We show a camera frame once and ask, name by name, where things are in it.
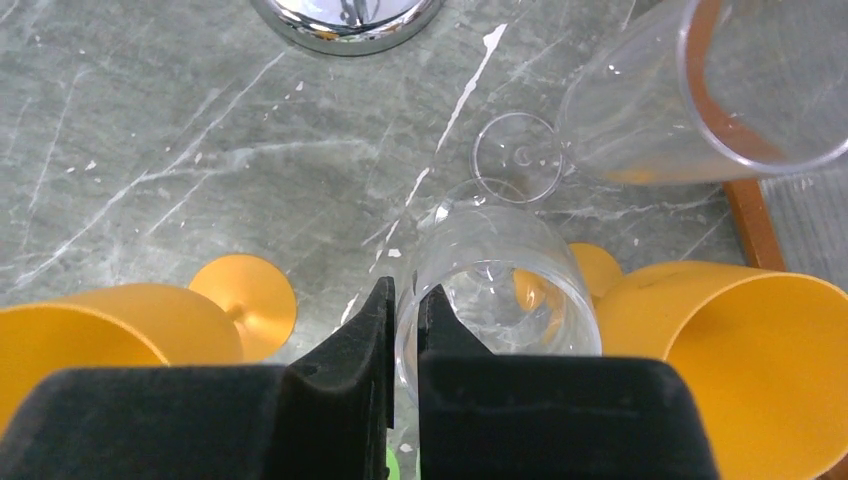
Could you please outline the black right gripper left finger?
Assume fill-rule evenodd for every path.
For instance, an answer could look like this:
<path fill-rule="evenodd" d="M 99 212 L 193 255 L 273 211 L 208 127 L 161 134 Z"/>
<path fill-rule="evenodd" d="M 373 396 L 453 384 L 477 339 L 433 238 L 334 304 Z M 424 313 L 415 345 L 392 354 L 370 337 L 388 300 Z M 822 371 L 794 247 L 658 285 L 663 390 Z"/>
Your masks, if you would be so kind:
<path fill-rule="evenodd" d="M 5 479 L 383 479 L 395 285 L 289 365 L 59 370 L 1 427 Z"/>

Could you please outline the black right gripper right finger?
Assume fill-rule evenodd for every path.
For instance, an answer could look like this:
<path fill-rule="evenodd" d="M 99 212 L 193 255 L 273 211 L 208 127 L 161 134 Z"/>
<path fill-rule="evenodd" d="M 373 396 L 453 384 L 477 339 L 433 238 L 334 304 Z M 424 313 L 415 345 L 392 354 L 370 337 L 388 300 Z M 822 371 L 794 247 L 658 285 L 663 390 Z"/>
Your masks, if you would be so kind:
<path fill-rule="evenodd" d="M 643 358 L 497 355 L 444 290 L 417 320 L 424 479 L 715 479 L 694 399 Z"/>

